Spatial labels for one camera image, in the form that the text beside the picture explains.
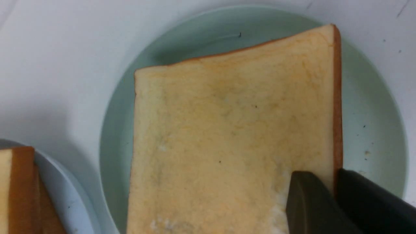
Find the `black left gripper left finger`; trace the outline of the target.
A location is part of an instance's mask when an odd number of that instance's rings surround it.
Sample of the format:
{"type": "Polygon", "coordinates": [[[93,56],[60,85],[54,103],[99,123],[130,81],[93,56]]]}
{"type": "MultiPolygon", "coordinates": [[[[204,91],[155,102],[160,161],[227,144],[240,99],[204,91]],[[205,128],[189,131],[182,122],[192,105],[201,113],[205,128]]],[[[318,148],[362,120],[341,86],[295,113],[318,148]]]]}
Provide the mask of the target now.
{"type": "Polygon", "coordinates": [[[362,234],[312,172],[294,171],[286,204],[290,234],[362,234]]]}

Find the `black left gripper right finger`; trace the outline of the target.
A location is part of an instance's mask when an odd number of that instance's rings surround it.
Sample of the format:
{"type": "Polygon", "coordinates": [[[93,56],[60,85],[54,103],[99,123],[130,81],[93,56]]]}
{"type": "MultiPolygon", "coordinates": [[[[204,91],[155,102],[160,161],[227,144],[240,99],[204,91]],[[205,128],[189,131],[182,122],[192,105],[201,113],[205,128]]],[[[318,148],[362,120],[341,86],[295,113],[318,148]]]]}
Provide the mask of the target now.
{"type": "Polygon", "coordinates": [[[336,200],[365,234],[414,234],[416,209],[358,172],[339,169],[336,200]]]}

